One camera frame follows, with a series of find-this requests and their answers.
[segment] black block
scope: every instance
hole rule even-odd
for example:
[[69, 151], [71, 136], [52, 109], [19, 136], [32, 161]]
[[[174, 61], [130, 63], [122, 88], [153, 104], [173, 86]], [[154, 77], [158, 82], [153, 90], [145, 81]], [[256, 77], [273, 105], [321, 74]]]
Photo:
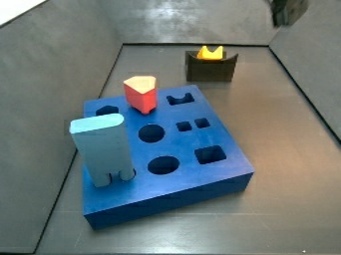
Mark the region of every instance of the black block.
[[230, 82], [238, 54], [226, 59], [226, 52], [224, 52], [222, 60], [202, 60], [196, 55], [196, 51], [186, 52], [186, 80], [190, 82]]

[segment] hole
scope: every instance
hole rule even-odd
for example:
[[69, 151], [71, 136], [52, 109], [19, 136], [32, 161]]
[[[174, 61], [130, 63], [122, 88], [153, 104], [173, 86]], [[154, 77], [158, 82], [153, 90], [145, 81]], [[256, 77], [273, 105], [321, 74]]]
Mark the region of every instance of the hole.
[[165, 137], [165, 135], [166, 135], [165, 129], [155, 124], [146, 125], [139, 130], [141, 140], [149, 143], [159, 141]]
[[208, 118], [197, 119], [194, 122], [198, 128], [208, 128], [210, 126]]
[[218, 145], [200, 148], [194, 153], [200, 164], [214, 163], [226, 159], [225, 152]]
[[180, 161], [174, 156], [159, 156], [149, 163], [149, 171], [153, 174], [163, 175], [174, 172], [180, 166]]
[[173, 96], [167, 96], [167, 100], [172, 106], [194, 102], [192, 93], [186, 93], [182, 99], [176, 99]]
[[97, 116], [105, 116], [105, 115], [118, 114], [118, 113], [119, 113], [119, 108], [113, 106], [105, 106], [97, 110]]
[[177, 129], [180, 131], [189, 131], [189, 130], [192, 130], [192, 125], [190, 125], [189, 122], [177, 123], [176, 125], [177, 125]]

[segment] red pentagon block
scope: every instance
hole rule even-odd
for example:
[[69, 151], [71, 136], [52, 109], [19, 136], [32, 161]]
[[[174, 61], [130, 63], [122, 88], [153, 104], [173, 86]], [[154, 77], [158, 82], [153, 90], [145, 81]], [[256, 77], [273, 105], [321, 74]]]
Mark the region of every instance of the red pentagon block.
[[157, 107], [157, 78], [134, 76], [125, 80], [125, 92], [129, 103], [145, 115]]

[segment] blue shape sorter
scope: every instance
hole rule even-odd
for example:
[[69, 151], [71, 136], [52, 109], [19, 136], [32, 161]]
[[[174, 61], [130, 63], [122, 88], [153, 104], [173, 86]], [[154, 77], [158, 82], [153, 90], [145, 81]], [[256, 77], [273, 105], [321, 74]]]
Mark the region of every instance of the blue shape sorter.
[[126, 118], [137, 176], [95, 187], [83, 167], [85, 216], [94, 229], [244, 190], [253, 167], [197, 86], [158, 90], [143, 115], [126, 97], [87, 101], [85, 117]]

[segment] metal wall panel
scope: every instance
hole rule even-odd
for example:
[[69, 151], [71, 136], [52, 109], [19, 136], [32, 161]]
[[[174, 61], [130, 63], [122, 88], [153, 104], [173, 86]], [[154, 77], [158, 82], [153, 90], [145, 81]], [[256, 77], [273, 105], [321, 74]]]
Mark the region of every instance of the metal wall panel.
[[269, 45], [277, 29], [262, 0], [105, 1], [125, 43]]
[[0, 252], [32, 252], [75, 154], [69, 121], [122, 43], [99, 2], [54, 0], [0, 29]]
[[341, 1], [311, 0], [297, 23], [282, 28], [270, 49], [323, 118], [341, 138]]

